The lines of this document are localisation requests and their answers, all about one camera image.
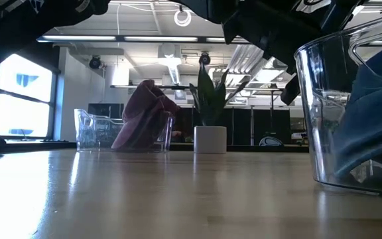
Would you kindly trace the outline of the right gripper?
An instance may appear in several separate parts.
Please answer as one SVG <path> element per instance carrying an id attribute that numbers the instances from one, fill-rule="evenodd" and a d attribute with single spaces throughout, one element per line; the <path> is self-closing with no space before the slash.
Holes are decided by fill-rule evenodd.
<path id="1" fill-rule="evenodd" d="M 320 36 L 320 24 L 305 13 L 228 13 L 222 19 L 228 43 L 239 36 L 264 51 L 263 58 L 274 57 L 294 72 L 296 50 Z M 357 74 L 357 64 L 350 58 L 348 35 L 322 37 L 323 90 L 350 93 Z M 281 101 L 290 105 L 300 94 L 298 76 L 281 93 Z"/>

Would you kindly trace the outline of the blue denim baseball cap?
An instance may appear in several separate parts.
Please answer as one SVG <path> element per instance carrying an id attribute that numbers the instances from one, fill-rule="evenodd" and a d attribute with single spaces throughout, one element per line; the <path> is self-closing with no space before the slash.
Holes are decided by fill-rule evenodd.
<path id="1" fill-rule="evenodd" d="M 339 177 L 370 159 L 382 163 L 382 51 L 358 68 L 333 140 Z"/>

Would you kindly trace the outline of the maroon baseball cap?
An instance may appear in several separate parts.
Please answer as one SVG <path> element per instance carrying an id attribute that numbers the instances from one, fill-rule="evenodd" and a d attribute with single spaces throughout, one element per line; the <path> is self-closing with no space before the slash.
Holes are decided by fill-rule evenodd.
<path id="1" fill-rule="evenodd" d="M 123 110 L 124 124 L 111 148 L 120 151 L 151 148 L 164 131 L 168 119 L 179 109 L 154 80 L 142 81 Z"/>

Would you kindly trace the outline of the clear plastic bin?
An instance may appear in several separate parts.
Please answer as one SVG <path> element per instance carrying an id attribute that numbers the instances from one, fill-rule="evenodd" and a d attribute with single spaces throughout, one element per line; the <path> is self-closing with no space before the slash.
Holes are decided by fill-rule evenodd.
<path id="1" fill-rule="evenodd" d="M 332 34 L 351 37 L 348 53 L 357 64 L 357 71 L 382 51 L 382 18 Z M 314 179 L 327 185 L 382 193 L 382 163 L 372 159 L 347 175 L 335 175 L 333 134 L 342 120 L 351 92 L 323 90 L 322 37 L 301 46 L 294 58 Z"/>
<path id="2" fill-rule="evenodd" d="M 113 151 L 111 147 L 125 125 L 122 119 L 96 116 L 83 109 L 75 109 L 76 148 L 78 151 Z M 123 146 L 120 152 L 167 152 L 170 149 L 174 117 L 161 116 L 156 129 L 149 132 L 150 139 Z"/>

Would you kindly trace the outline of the black partition panels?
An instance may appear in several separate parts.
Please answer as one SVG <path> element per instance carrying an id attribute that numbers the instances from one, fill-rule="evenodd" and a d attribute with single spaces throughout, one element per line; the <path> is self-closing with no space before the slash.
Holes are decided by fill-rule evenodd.
<path id="1" fill-rule="evenodd" d="M 172 141 L 190 143 L 194 128 L 201 126 L 200 114 L 194 108 L 181 108 L 174 121 Z M 263 137 L 273 133 L 283 143 L 290 143 L 290 112 L 288 110 L 258 110 L 226 108 L 215 122 L 227 129 L 228 145 L 258 145 Z"/>

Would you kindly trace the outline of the white black patterned ball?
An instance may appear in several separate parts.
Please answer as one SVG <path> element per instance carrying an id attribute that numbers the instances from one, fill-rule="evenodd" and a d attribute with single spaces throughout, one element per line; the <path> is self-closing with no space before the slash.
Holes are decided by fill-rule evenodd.
<path id="1" fill-rule="evenodd" d="M 260 140 L 259 146 L 261 146 L 261 147 L 282 147 L 283 142 L 280 139 L 277 139 L 276 137 L 265 136 Z"/>

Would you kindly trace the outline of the long ceiling light strip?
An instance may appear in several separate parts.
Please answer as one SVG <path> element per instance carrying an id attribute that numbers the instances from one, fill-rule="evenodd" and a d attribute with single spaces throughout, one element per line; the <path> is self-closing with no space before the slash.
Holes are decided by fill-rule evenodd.
<path id="1" fill-rule="evenodd" d="M 227 44 L 225 39 L 222 37 L 206 37 L 206 42 Z M 230 44 L 249 44 L 249 42 L 243 38 L 235 38 L 230 42 Z"/>
<path id="2" fill-rule="evenodd" d="M 91 35 L 44 35 L 38 38 L 40 42 L 58 41 L 116 41 L 114 36 L 91 36 Z"/>
<path id="3" fill-rule="evenodd" d="M 158 36 L 128 36 L 125 41 L 137 42 L 197 42 L 197 37 L 158 37 Z"/>

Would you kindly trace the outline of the green snake plant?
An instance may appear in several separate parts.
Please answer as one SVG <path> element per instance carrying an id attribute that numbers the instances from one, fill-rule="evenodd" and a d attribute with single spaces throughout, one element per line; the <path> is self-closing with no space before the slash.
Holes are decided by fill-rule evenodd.
<path id="1" fill-rule="evenodd" d="M 249 83 L 242 82 L 228 97 L 226 97 L 225 81 L 229 70 L 226 70 L 217 84 L 214 84 L 206 71 L 205 65 L 200 64 L 198 85 L 189 83 L 189 90 L 194 99 L 194 107 L 200 115 L 203 126 L 216 126 L 216 122 L 225 108 L 225 105 Z"/>

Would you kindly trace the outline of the white round plant pot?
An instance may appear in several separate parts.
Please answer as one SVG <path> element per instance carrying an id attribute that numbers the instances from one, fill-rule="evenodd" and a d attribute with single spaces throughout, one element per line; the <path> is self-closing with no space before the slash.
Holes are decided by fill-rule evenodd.
<path id="1" fill-rule="evenodd" d="M 224 126 L 196 126 L 194 128 L 194 152 L 225 154 L 227 152 L 227 128 Z"/>

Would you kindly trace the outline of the large paned window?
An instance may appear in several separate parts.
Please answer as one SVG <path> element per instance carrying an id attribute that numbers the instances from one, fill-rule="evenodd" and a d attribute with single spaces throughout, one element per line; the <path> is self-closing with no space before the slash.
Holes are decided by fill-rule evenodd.
<path id="1" fill-rule="evenodd" d="M 0 64 L 0 136 L 51 135 L 56 74 L 18 54 Z"/>

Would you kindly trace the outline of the white ceiling air duct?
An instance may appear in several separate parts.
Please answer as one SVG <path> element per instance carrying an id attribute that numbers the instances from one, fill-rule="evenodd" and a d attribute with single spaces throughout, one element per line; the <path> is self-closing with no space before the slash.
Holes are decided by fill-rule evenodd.
<path id="1" fill-rule="evenodd" d="M 178 66 L 182 64 L 180 46 L 173 43 L 162 43 L 158 48 L 158 63 L 168 68 L 174 85 L 180 85 Z"/>

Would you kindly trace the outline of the black wall monitor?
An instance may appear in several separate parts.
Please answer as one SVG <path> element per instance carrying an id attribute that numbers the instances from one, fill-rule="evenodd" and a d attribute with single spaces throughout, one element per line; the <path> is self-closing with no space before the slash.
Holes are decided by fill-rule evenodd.
<path id="1" fill-rule="evenodd" d="M 87 113 L 96 116 L 105 116 L 113 119 L 121 119 L 124 104 L 88 104 Z"/>

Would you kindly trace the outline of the black aluminium table frame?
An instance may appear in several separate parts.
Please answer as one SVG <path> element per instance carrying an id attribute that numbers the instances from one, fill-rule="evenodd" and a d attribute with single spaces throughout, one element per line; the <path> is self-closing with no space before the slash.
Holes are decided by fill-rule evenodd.
<path id="1" fill-rule="evenodd" d="M 76 150 L 76 143 L 72 142 L 40 142 L 40 141 L 9 141 L 6 144 L 0 145 L 0 154 L 4 153 L 20 153 L 32 151 L 50 151 L 61 149 Z M 245 145 L 228 145 L 228 152 L 263 152 L 263 153 L 308 153 L 307 146 L 245 146 Z"/>

